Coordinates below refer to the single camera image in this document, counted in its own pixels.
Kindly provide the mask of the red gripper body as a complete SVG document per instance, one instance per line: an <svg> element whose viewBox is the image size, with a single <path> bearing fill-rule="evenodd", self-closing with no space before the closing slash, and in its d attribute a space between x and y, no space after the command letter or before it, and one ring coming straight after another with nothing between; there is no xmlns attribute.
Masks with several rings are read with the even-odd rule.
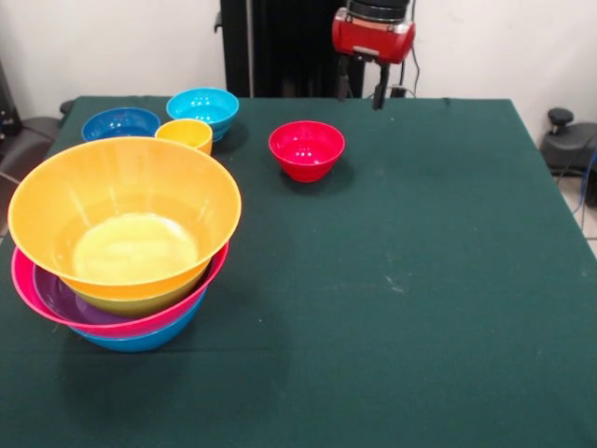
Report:
<svg viewBox="0 0 597 448"><path fill-rule="evenodd" d="M337 10L332 22L336 52L378 63L402 63L410 53L415 36L413 21L375 24L351 15L346 7Z"/></svg>

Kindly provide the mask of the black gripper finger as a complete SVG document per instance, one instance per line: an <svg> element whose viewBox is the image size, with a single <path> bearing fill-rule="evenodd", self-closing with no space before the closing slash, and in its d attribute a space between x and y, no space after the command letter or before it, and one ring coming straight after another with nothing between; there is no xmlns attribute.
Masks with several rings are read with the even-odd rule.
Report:
<svg viewBox="0 0 597 448"><path fill-rule="evenodd" d="M381 110L384 105L385 93L387 90L387 84L389 79L389 64L377 62L377 65L380 68L380 79L373 92L372 108L374 110Z"/></svg>
<svg viewBox="0 0 597 448"><path fill-rule="evenodd" d="M337 98L340 102L344 102L349 96L351 86L348 73L350 58L348 55L341 54L339 57L338 66L338 91Z"/></svg>

